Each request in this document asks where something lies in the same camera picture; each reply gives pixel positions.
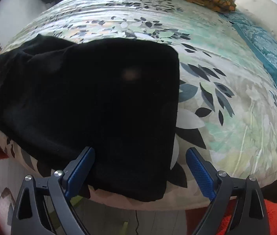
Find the black pants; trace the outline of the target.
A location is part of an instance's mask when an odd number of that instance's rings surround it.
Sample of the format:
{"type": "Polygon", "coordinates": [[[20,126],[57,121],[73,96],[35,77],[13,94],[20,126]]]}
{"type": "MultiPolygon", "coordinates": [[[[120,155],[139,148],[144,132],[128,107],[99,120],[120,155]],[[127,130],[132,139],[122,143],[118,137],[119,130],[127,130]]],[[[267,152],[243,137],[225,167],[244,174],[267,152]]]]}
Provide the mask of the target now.
{"type": "Polygon", "coordinates": [[[164,196],[178,94],[178,53],[154,41],[38,35],[0,55],[0,131],[52,169],[92,147],[88,184],[141,202],[164,196]]]}

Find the floral bed cover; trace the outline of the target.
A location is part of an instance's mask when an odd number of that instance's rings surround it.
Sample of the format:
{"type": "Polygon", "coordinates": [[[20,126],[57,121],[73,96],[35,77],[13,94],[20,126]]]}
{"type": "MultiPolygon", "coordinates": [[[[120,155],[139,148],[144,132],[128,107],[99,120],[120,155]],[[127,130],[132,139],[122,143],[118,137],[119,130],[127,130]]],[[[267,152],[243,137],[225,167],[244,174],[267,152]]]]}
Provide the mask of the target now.
{"type": "Polygon", "coordinates": [[[193,146],[233,177],[254,174],[262,187],[277,180],[277,85],[221,15],[182,0],[64,0],[23,28],[5,52],[38,34],[75,43],[152,40],[171,45],[179,55],[178,169],[173,183],[154,202],[100,189],[91,190],[91,200],[143,211],[208,205],[186,166],[185,152],[193,146]]]}

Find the red fuzzy rug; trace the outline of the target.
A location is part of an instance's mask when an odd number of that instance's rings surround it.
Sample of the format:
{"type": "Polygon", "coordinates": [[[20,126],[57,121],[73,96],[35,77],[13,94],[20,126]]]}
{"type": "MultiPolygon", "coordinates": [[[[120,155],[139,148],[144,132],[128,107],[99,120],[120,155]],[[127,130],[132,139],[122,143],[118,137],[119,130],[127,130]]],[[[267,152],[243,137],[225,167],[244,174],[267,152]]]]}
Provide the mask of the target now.
{"type": "MultiPolygon", "coordinates": [[[[269,229],[270,234],[277,234],[277,203],[271,202],[269,200],[264,200],[265,203],[265,210],[267,211],[267,218],[269,222],[269,229]]],[[[226,234],[228,224],[232,218],[232,210],[236,206],[236,201],[231,200],[225,216],[222,219],[221,225],[218,228],[217,234],[226,234]]],[[[193,234],[196,227],[200,223],[202,217],[207,211],[207,207],[199,208],[199,209],[192,209],[186,210],[186,225],[187,225],[187,234],[193,234]]],[[[262,211],[261,207],[256,204],[251,204],[250,212],[248,215],[249,218],[252,220],[261,220],[262,211]]]]}

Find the teal damask pillow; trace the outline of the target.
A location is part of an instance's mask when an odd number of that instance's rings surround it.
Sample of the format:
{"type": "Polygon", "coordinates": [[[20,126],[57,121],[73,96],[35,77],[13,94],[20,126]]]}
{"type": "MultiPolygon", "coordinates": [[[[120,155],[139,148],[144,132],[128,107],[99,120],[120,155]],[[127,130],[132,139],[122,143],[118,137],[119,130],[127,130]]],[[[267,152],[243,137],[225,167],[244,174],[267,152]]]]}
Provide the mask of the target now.
{"type": "Polygon", "coordinates": [[[277,41],[274,37],[241,12],[222,14],[222,17],[232,24],[254,55],[263,63],[277,87],[277,41]]]}

